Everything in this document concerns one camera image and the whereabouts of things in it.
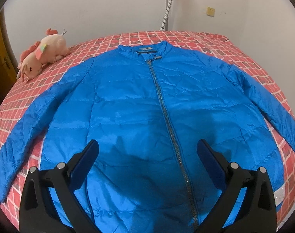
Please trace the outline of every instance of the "bed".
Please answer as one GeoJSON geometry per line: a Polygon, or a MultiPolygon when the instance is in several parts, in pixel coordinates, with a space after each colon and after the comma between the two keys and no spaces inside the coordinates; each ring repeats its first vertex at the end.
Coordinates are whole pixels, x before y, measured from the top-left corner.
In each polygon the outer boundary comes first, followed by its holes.
{"type": "MultiPolygon", "coordinates": [[[[125,33],[98,38],[75,45],[70,48],[70,55],[59,62],[47,66],[43,73],[37,78],[27,82],[22,82],[22,80],[19,79],[0,106],[0,148],[33,100],[52,84],[59,81],[70,67],[76,66],[90,57],[95,57],[101,53],[115,49],[118,45],[149,45],[159,43],[163,40],[177,47],[199,50],[208,55],[223,59],[227,63],[234,63],[269,90],[281,102],[284,108],[293,115],[284,94],[267,72],[235,47],[225,36],[203,32],[178,31],[125,33]]],[[[285,139],[283,139],[268,122],[266,123],[279,148],[285,169],[285,198],[277,213],[279,225],[288,215],[295,203],[295,152],[285,139]]],[[[6,202],[0,205],[2,211],[17,229],[19,228],[21,193],[26,175],[30,167],[40,166],[44,138],[45,132],[40,134],[33,142],[28,160],[26,160],[23,168],[16,176],[6,202]]]]}

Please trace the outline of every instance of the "jacket collar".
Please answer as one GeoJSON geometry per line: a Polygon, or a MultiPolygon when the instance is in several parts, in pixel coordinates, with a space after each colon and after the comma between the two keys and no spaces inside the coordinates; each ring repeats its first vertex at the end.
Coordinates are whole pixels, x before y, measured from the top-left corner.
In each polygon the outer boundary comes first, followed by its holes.
{"type": "Polygon", "coordinates": [[[169,44],[167,41],[162,41],[158,44],[153,45],[147,45],[147,46],[118,46],[118,52],[120,52],[122,55],[125,55],[129,58],[133,59],[153,59],[155,57],[161,56],[164,57],[166,53],[168,53],[172,49],[172,45],[169,44]],[[137,52],[143,52],[143,51],[157,51],[156,53],[150,53],[150,54],[139,54],[137,52]]]}

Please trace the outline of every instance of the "plush toy ear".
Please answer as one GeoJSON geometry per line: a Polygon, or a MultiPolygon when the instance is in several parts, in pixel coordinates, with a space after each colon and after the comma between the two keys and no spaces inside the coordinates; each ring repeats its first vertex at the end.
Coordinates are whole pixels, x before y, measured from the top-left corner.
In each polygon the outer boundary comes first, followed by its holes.
{"type": "Polygon", "coordinates": [[[48,45],[47,44],[43,44],[41,46],[39,46],[36,51],[35,51],[35,57],[37,60],[39,60],[42,57],[43,52],[47,49],[48,45]]]}

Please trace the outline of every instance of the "pink stuffed toy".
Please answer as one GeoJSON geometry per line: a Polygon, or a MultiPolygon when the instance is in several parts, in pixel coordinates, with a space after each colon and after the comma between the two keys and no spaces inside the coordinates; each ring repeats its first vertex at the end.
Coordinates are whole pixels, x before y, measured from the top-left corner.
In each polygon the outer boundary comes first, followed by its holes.
{"type": "Polygon", "coordinates": [[[41,41],[37,41],[28,50],[20,55],[20,63],[18,65],[19,72],[17,79],[26,75],[29,79],[33,79],[42,72],[42,65],[47,63],[55,63],[63,57],[70,54],[66,47],[66,40],[63,35],[58,35],[56,30],[48,29],[46,36],[41,41]]]}

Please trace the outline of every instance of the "metal bolt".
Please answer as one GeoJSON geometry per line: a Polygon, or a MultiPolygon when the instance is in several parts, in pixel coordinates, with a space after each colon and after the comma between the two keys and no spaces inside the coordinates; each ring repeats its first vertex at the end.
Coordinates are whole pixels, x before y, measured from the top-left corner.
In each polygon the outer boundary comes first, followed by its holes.
{"type": "Polygon", "coordinates": [[[58,168],[58,169],[63,169],[63,168],[65,168],[65,166],[66,166],[66,163],[64,163],[64,162],[60,162],[60,163],[57,165],[57,168],[58,168]]]}
{"type": "Polygon", "coordinates": [[[230,167],[233,168],[233,169],[238,169],[239,165],[236,162],[232,162],[230,164],[230,167]]]}
{"type": "Polygon", "coordinates": [[[263,167],[263,166],[261,166],[261,167],[260,167],[260,172],[261,172],[261,173],[266,173],[266,168],[263,167]]]}
{"type": "Polygon", "coordinates": [[[32,166],[30,169],[29,169],[29,172],[31,173],[34,173],[36,171],[36,167],[35,166],[32,166]]]}

